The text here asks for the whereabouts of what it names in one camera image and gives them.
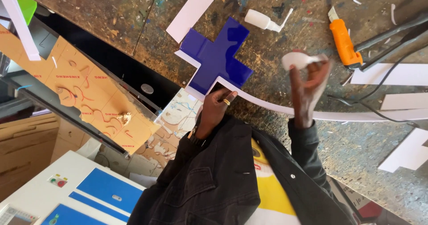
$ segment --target man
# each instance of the man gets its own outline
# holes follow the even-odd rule
[[[290,70],[292,154],[271,135],[224,115],[236,91],[212,92],[199,125],[180,140],[157,183],[144,190],[128,225],[355,225],[334,197],[317,153],[313,111],[331,65],[307,69],[306,82],[298,69]]]

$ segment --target paint-stained table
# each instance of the paint-stained table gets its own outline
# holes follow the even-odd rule
[[[174,55],[179,44],[165,31],[187,0],[36,1],[180,86],[185,86],[195,72],[194,67]],[[397,22],[410,17],[428,3],[426,0],[358,1],[362,4],[352,0],[215,0],[194,28],[213,41],[231,16],[250,30],[236,58],[254,70],[242,89],[260,99],[291,106],[288,74],[281,68],[280,59],[294,48],[309,54],[324,53],[335,62],[325,94],[361,97],[374,86],[340,85],[348,73],[340,64],[329,30],[327,13],[331,5],[336,7],[337,14],[350,28],[351,39],[356,44],[393,27],[390,19],[392,2],[397,5]],[[244,22],[247,10],[255,9],[281,23],[290,8],[294,12],[280,33],[261,30]],[[401,37],[393,36],[388,44],[381,42],[362,51],[364,60],[369,59],[369,51],[374,57]],[[387,61],[396,61],[403,53]],[[404,62],[427,63],[426,53],[428,49],[413,54]],[[384,94],[425,91],[428,91],[427,87],[383,86],[368,103],[379,108]],[[361,106],[348,107],[326,96],[321,98],[316,110],[366,111]],[[276,135],[289,146],[285,122],[288,116],[254,106],[240,98],[232,104],[229,112]],[[393,174],[377,170],[379,163],[413,129],[410,125],[327,121],[317,124],[321,139],[319,154],[330,175],[406,220],[428,224],[428,164],[417,171],[400,168]],[[428,129],[427,123],[417,124]]]

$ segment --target hand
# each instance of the hand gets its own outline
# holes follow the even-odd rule
[[[329,61],[320,63],[321,65],[312,63],[307,66],[306,82],[300,79],[300,71],[294,65],[290,66],[294,124],[300,129],[312,126],[315,105],[327,85],[331,64]]]
[[[204,140],[211,134],[212,130],[223,119],[227,109],[228,105],[223,99],[232,103],[237,95],[238,92],[236,91],[231,92],[227,88],[222,88],[205,97],[201,112],[201,123],[195,133],[196,138]]]

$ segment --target black jacket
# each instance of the black jacket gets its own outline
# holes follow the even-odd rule
[[[225,116],[202,148],[187,135],[157,183],[145,189],[128,225],[244,224],[260,204],[251,137],[259,142],[302,225],[355,225],[337,201],[318,158],[315,122],[288,123],[292,155],[274,137]]]

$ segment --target green plastic piece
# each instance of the green plastic piece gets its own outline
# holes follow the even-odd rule
[[[24,15],[25,23],[29,25],[29,22],[33,18],[35,9],[37,8],[37,2],[35,0],[18,0],[19,8]]]

